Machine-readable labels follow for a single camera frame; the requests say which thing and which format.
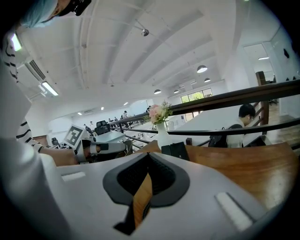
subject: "white vase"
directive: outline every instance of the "white vase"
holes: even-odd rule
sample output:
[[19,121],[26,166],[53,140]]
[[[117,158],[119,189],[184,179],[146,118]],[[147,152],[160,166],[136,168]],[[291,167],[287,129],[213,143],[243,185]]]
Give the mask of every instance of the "white vase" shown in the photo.
[[157,124],[156,128],[158,130],[156,140],[157,140],[157,144],[158,144],[159,149],[161,149],[162,146],[172,144],[172,141],[169,137],[169,134],[165,130],[165,123],[163,122],[163,123]]

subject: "wooden table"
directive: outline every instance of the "wooden table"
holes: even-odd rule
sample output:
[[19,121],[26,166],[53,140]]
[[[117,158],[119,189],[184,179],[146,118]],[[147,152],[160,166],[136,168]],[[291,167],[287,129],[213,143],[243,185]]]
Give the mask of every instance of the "wooden table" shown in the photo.
[[[257,198],[268,210],[280,204],[293,188],[299,161],[287,143],[252,148],[208,148],[186,145],[191,162],[214,168]],[[140,152],[158,152],[152,141]],[[134,196],[134,204],[143,206],[150,199],[151,178],[145,178]]]

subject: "air conditioner vent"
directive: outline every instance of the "air conditioner vent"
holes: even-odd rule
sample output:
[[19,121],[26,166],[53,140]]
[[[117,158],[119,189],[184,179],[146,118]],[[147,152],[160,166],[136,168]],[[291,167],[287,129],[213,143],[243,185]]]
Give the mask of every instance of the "air conditioner vent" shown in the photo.
[[44,80],[46,78],[46,76],[42,73],[42,71],[39,69],[39,67],[37,66],[37,64],[34,60],[32,60],[29,64],[36,71],[37,75],[39,75],[39,77],[42,80]]
[[93,112],[93,110],[89,109],[89,110],[84,111],[84,114],[88,114],[88,113],[92,113],[92,112]]

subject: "pink flower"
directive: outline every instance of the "pink flower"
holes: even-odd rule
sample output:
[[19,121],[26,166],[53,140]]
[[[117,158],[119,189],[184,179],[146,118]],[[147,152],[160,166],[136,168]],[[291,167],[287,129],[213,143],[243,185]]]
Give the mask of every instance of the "pink flower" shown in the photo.
[[155,115],[155,112],[154,112],[153,109],[151,109],[151,110],[149,111],[149,117],[154,117],[154,115]]
[[155,115],[161,115],[163,108],[161,106],[157,106],[157,107],[153,108],[153,111],[154,111]]
[[153,116],[153,117],[151,117],[150,121],[151,121],[152,123],[155,123],[155,122],[157,121],[157,118]]

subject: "ceiling spotlight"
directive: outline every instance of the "ceiling spotlight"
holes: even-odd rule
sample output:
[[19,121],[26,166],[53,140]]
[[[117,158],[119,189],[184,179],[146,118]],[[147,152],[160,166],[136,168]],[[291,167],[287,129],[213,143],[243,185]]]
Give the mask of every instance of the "ceiling spotlight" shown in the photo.
[[204,65],[200,65],[198,68],[197,68],[197,73],[203,73],[207,70],[207,67],[204,66]]
[[158,93],[161,93],[161,90],[156,89],[156,90],[154,91],[154,94],[158,94]]
[[149,30],[148,29],[143,29],[142,30],[142,36],[145,37],[145,36],[148,36],[149,35]]

